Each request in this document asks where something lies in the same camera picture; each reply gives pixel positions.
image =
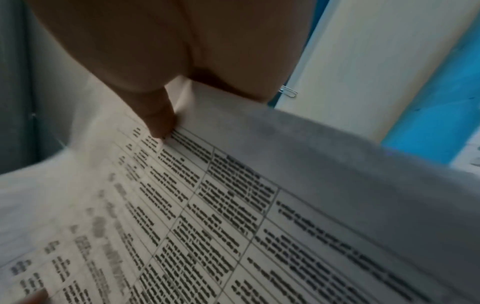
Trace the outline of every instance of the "sheet of paper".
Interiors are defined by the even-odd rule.
[[[63,154],[0,178],[2,303],[39,288],[55,304],[480,299],[476,181],[189,90],[163,142],[114,103]]]

